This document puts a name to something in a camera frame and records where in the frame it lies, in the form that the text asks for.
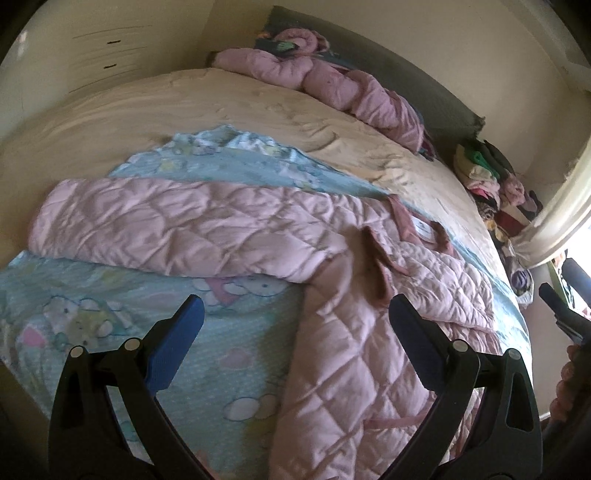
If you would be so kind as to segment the person's right hand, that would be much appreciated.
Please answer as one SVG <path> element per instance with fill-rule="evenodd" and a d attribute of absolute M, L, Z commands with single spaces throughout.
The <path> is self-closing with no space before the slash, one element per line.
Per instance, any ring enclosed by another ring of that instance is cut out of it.
<path fill-rule="evenodd" d="M 552 421 L 565 422 L 573 409 L 576 393 L 574 392 L 571 380 L 574 378 L 574 360 L 579 353 L 578 345 L 570 345 L 567 348 L 569 361 L 562 367 L 560 381 L 556 385 L 556 397 L 549 407 L 550 419 Z"/>

